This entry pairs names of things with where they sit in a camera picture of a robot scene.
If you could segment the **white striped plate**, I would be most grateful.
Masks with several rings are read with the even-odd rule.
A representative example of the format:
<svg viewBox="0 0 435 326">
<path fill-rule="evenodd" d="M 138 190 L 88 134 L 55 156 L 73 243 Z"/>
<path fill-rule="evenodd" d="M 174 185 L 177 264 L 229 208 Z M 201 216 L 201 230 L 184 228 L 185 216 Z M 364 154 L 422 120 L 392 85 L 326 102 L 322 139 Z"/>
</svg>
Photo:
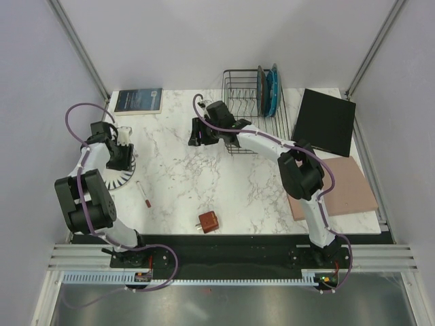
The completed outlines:
<svg viewBox="0 0 435 326">
<path fill-rule="evenodd" d="M 102 174 L 103 181 L 109 191 L 125 186 L 133 177 L 136 170 L 136 156 L 132 157 L 131 170 L 105 169 Z"/>
</svg>

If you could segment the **wire dish rack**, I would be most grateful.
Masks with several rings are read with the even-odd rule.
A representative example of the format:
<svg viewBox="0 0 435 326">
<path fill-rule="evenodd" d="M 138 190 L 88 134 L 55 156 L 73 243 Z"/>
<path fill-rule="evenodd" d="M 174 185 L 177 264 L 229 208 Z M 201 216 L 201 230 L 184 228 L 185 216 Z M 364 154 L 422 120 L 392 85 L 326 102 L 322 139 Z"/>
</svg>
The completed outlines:
<svg viewBox="0 0 435 326">
<path fill-rule="evenodd" d="M 222 100 L 234 118 L 246 119 L 259 129 L 281 139 L 291 139 L 290 115 L 284 93 L 273 117 L 262 117 L 257 109 L 257 70 L 227 69 L 222 74 Z"/>
</svg>

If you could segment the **dark teal floral plate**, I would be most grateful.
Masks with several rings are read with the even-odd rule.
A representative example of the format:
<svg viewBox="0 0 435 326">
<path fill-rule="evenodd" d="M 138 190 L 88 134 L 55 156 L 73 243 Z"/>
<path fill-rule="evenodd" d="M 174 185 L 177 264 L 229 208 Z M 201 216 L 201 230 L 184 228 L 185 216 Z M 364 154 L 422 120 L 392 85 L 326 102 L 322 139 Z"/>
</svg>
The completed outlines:
<svg viewBox="0 0 435 326">
<path fill-rule="evenodd" d="M 256 78 L 256 100 L 258 115 L 264 116 L 267 104 L 267 82 L 264 69 L 259 65 Z"/>
</svg>

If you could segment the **blue polka dot plate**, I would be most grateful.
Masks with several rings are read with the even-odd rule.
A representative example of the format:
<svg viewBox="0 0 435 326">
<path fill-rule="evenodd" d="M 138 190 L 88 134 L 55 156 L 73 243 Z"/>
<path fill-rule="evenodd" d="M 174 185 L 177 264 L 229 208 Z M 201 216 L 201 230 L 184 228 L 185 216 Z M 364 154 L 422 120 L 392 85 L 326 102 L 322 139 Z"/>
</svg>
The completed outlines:
<svg viewBox="0 0 435 326">
<path fill-rule="evenodd" d="M 266 82 L 267 82 L 267 88 L 268 88 L 268 100 L 267 100 L 267 104 L 266 104 L 266 110 L 265 110 L 265 117 L 272 117 L 273 116 L 273 109 L 272 106 L 274 104 L 274 98 L 273 98 L 273 91 L 274 91 L 274 83 L 275 81 L 275 76 L 274 73 L 271 70 L 268 71 L 267 76 L 266 76 Z"/>
</svg>

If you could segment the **grey-green round plate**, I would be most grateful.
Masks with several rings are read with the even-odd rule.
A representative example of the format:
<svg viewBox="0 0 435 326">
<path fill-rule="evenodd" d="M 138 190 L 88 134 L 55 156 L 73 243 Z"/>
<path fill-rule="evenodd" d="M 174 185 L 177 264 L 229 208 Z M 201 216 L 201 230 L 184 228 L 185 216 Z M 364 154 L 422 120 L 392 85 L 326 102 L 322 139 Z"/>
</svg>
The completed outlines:
<svg viewBox="0 0 435 326">
<path fill-rule="evenodd" d="M 275 76 L 275 85 L 274 85 L 274 91 L 273 91 L 273 98 L 274 98 L 274 104 L 272 106 L 272 113 L 273 117 L 275 116 L 277 110 L 280 107 L 281 104 L 281 97 L 282 97 L 282 80 L 281 80 L 281 74 L 279 72 L 278 66 L 276 63 L 273 64 L 272 71 Z"/>
</svg>

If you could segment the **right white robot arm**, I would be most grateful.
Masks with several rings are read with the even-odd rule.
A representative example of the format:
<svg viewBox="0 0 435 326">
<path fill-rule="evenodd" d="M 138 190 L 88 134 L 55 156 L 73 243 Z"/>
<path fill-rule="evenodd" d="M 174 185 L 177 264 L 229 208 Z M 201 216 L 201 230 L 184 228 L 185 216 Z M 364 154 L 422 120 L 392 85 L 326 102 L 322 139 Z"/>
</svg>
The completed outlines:
<svg viewBox="0 0 435 326">
<path fill-rule="evenodd" d="M 236 120 L 226 104 L 216 101 L 209 105 L 196 94 L 192 106 L 190 146 L 214 145 L 223 140 L 227 145 L 246 149 L 277 163 L 281 183 L 287 195 L 298 200 L 309 229 L 311 260 L 316 266 L 327 267 L 339 251 L 337 233 L 328 222 L 322 197 L 335 186 L 334 176 L 306 141 L 292 142 L 268 134 L 250 121 Z"/>
</svg>

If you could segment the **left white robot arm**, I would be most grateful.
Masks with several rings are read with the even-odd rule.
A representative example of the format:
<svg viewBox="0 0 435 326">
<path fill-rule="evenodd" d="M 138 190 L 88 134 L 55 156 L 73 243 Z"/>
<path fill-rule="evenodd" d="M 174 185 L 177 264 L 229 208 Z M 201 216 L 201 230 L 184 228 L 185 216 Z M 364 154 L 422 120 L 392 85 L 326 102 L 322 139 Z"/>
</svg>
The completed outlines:
<svg viewBox="0 0 435 326">
<path fill-rule="evenodd" d="M 118 219 L 109 193 L 126 185 L 135 172 L 132 129 L 109 122 L 95 122 L 90 129 L 77 166 L 54 184 L 65 223 L 73 234 L 92 235 L 110 244 L 112 249 L 103 252 L 113 256 L 112 267 L 144 266 L 149 251 L 140 245 L 139 233 Z"/>
</svg>

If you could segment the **red tipped tube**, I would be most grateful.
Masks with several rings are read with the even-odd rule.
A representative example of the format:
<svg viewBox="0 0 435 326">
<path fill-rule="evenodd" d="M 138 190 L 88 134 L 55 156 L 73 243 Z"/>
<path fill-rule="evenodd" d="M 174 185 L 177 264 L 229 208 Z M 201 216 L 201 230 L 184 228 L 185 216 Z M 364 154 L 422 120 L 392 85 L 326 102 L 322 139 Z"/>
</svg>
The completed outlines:
<svg viewBox="0 0 435 326">
<path fill-rule="evenodd" d="M 150 201 L 149 201 L 148 198 L 147 198 L 147 195 L 146 195 L 146 193 L 145 193 L 145 190 L 144 190 L 144 188 L 143 188 L 141 182 L 140 182 L 140 181 L 136 181 L 135 183 L 136 183 L 136 185 L 137 185 L 139 191 L 141 192 L 141 195 L 142 195 L 142 197 L 143 197 L 143 200 L 145 201 L 145 205 L 146 205 L 146 207 L 148 207 L 148 208 L 150 209 L 150 208 L 151 208 L 151 204 L 150 204 Z"/>
</svg>

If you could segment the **dark blue book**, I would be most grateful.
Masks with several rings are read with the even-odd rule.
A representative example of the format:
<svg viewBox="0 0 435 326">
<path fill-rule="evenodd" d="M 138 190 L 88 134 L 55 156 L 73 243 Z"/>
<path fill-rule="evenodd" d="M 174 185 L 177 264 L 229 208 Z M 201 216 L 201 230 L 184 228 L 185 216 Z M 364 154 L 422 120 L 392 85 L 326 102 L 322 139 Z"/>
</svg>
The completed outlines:
<svg viewBox="0 0 435 326">
<path fill-rule="evenodd" d="M 116 115 L 146 115 L 161 113 L 162 88 L 120 90 L 116 100 Z"/>
</svg>

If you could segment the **red cube power adapter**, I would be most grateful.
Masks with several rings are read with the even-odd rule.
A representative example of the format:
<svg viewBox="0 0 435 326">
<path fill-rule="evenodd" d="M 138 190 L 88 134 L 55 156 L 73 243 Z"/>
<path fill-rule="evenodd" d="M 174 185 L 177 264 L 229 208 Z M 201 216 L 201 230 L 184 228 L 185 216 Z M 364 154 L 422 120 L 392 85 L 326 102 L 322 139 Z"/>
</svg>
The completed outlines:
<svg viewBox="0 0 435 326">
<path fill-rule="evenodd" d="M 217 215 L 214 211 L 209 211 L 198 216 L 199 222 L 196 224 L 196 229 L 202 230 L 204 234 L 216 231 L 220 225 Z"/>
</svg>

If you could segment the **black board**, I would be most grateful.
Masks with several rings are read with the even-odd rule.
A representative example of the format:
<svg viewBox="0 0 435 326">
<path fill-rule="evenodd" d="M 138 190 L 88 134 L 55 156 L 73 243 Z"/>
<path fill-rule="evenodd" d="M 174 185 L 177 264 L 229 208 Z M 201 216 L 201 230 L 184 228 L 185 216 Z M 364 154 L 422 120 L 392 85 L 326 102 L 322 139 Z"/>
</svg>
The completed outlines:
<svg viewBox="0 0 435 326">
<path fill-rule="evenodd" d="M 356 104 L 321 92 L 304 91 L 292 140 L 348 157 L 351 150 Z"/>
</svg>

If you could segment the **pink board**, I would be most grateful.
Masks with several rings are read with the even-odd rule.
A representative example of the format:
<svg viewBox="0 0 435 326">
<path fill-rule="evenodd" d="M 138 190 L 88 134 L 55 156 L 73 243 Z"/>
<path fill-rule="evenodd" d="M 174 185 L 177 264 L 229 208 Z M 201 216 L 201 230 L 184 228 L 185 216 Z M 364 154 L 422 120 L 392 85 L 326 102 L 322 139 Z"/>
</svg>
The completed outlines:
<svg viewBox="0 0 435 326">
<path fill-rule="evenodd" d="M 336 184 L 324 196 L 329 216 L 365 213 L 378 209 L 368 181 L 354 158 L 329 158 L 324 162 L 333 172 Z"/>
</svg>

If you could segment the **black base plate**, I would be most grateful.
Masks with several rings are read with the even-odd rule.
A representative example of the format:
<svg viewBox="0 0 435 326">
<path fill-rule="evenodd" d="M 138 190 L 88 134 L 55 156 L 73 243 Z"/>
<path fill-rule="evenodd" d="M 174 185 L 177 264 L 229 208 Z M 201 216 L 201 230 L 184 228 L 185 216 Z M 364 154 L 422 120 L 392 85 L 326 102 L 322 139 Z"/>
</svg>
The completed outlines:
<svg viewBox="0 0 435 326">
<path fill-rule="evenodd" d="M 388 232 L 339 238 L 338 253 L 322 267 L 311 260 L 306 235 L 142 235 L 140 241 L 153 247 L 138 252 L 144 262 L 133 268 L 150 268 L 155 279 L 174 274 L 177 280 L 291 279 L 304 269 L 345 270 L 354 266 L 358 248 L 393 242 Z"/>
</svg>

